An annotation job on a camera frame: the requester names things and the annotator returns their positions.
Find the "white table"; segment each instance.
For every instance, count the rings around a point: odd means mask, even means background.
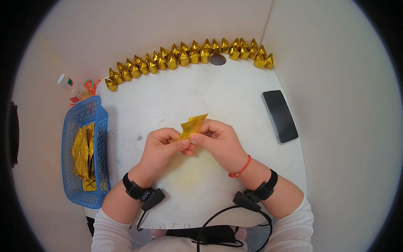
[[[189,117],[209,113],[208,118],[234,127],[248,154],[306,194],[301,143],[296,139],[278,144],[261,98],[264,91],[283,91],[275,72],[254,67],[250,59],[233,61],[224,56],[227,63],[223,66],[178,66],[173,71],[150,73],[125,82],[113,93],[102,80],[97,94],[109,114],[108,167],[112,187],[140,161],[150,131],[173,127],[181,132],[180,124]],[[146,214],[143,228],[200,227],[216,212],[233,206],[235,193],[244,190],[203,149],[192,157],[172,157],[153,187],[161,188],[166,199]],[[86,210],[86,214],[93,216],[94,211]],[[141,214],[139,210],[133,225]],[[258,213],[236,208],[210,224],[251,227],[265,221]]]

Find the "blue plastic basket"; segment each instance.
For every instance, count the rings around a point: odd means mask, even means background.
[[[83,183],[73,172],[73,147],[75,134],[84,125],[95,123],[94,172],[97,190],[85,192]],[[108,112],[101,106],[101,98],[94,96],[72,107],[66,114],[62,138],[62,174],[66,196],[73,203],[96,209],[110,190],[108,162],[106,159],[106,135],[108,132]]]

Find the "white sleeve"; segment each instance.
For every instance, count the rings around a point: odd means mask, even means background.
[[[294,212],[277,220],[264,251],[312,252],[313,222],[311,204],[304,196]]]
[[[129,227],[130,224],[122,224],[112,220],[100,208],[95,216],[91,251],[132,252]]]

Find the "person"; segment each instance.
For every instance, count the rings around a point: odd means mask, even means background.
[[[151,187],[154,179],[162,173],[172,155],[181,152],[191,156],[195,148],[205,148],[229,173],[238,173],[249,160],[232,126],[206,119],[198,133],[191,134],[189,140],[170,143],[178,139],[180,133],[173,128],[163,128],[149,133],[140,162],[128,172],[130,181],[141,188]],[[272,176],[272,171],[264,164],[251,158],[247,168],[234,179],[239,179],[245,188],[256,190]],[[311,235],[314,216],[304,193],[293,183],[278,175],[273,194],[261,201],[269,213],[277,220],[264,248],[265,252],[298,251],[311,252]],[[129,227],[141,205],[126,193],[120,181],[105,196],[102,208],[94,222],[94,236],[91,250],[131,252]],[[153,239],[136,252],[156,251],[196,251],[193,240],[185,237],[162,236]],[[245,241],[246,231],[238,235]],[[200,245],[200,251],[245,251],[243,248],[220,245]]]

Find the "smartphone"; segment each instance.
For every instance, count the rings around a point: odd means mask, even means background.
[[[270,115],[278,143],[285,144],[298,138],[297,128],[281,91],[263,92],[262,98]]]

